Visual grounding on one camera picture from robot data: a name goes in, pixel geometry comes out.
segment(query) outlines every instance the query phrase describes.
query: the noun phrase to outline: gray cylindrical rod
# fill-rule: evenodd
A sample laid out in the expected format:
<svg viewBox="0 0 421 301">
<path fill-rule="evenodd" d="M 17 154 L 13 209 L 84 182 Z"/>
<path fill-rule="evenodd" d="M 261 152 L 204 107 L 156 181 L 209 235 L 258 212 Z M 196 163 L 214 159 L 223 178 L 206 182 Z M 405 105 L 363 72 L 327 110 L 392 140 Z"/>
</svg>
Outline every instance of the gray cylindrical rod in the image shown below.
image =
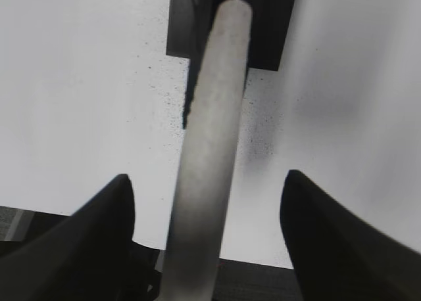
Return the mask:
<svg viewBox="0 0 421 301">
<path fill-rule="evenodd" d="M 184 137 L 160 300 L 210 301 L 234 171 L 252 12 L 221 4 Z"/>
</svg>

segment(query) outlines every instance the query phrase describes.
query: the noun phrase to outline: cylinder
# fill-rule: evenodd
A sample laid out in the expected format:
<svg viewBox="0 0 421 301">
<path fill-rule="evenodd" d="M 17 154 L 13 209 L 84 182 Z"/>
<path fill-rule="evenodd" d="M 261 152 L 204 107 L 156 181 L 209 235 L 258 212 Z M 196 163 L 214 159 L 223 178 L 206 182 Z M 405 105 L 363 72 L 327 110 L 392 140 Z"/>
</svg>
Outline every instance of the cylinder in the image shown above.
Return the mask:
<svg viewBox="0 0 421 301">
<path fill-rule="evenodd" d="M 210 301 L 239 133 L 252 11 L 220 5 L 191 104 L 166 244 L 165 301 Z"/>
</svg>

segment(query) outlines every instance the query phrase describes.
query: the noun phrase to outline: black plastic part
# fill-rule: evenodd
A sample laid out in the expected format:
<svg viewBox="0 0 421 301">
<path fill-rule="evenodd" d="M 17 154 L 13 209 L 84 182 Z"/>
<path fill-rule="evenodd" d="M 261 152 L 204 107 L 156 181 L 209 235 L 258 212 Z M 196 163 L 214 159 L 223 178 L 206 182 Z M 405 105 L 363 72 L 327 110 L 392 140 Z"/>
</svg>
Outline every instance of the black plastic part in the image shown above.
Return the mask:
<svg viewBox="0 0 421 301">
<path fill-rule="evenodd" d="M 225 0 L 170 0 L 166 54 L 194 58 Z M 249 66 L 277 71 L 294 0 L 244 0 L 253 9 Z"/>
<path fill-rule="evenodd" d="M 2 301 L 152 300 L 158 251 L 132 242 L 134 219 L 127 175 L 71 217 L 36 214 L 26 240 L 0 243 Z"/>
<path fill-rule="evenodd" d="M 421 256 L 291 171 L 281 225 L 305 301 L 421 300 Z"/>
</svg>

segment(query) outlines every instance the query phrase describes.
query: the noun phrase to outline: black object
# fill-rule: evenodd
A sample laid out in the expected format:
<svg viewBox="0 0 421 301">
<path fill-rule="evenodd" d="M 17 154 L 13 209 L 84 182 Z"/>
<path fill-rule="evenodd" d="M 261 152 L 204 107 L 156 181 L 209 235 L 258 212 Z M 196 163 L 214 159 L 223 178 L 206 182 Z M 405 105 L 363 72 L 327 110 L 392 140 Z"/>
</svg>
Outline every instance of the black object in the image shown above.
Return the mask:
<svg viewBox="0 0 421 301">
<path fill-rule="evenodd" d="M 50 219 L 56 226 L 44 220 L 38 237 L 1 243 L 1 299 L 148 300 L 147 286 L 156 295 L 159 275 L 132 242 L 134 219 L 132 185 L 119 175 L 73 216 Z"/>
<path fill-rule="evenodd" d="M 306 301 L 421 300 L 421 256 L 358 219 L 301 172 L 288 174 L 280 217 Z"/>
<path fill-rule="evenodd" d="M 170 0 L 166 54 L 190 58 L 183 125 L 216 10 L 225 0 Z M 253 8 L 249 67 L 277 71 L 294 0 L 245 0 Z"/>
<path fill-rule="evenodd" d="M 218 301 L 302 301 L 295 272 L 220 260 L 213 297 Z"/>
</svg>

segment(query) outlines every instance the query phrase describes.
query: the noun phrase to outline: white surface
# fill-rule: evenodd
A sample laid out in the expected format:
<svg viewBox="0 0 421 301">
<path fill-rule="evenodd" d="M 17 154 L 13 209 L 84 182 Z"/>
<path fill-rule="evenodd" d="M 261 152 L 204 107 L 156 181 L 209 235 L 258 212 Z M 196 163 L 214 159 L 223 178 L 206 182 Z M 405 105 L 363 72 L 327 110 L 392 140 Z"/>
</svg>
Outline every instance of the white surface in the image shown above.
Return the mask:
<svg viewBox="0 0 421 301">
<path fill-rule="evenodd" d="M 420 0 L 297 0 L 279 72 L 251 70 L 222 257 L 290 267 L 288 169 L 421 250 Z M 169 0 L 0 0 L 0 203 L 70 214 L 115 174 L 164 248 L 187 62 Z"/>
</svg>

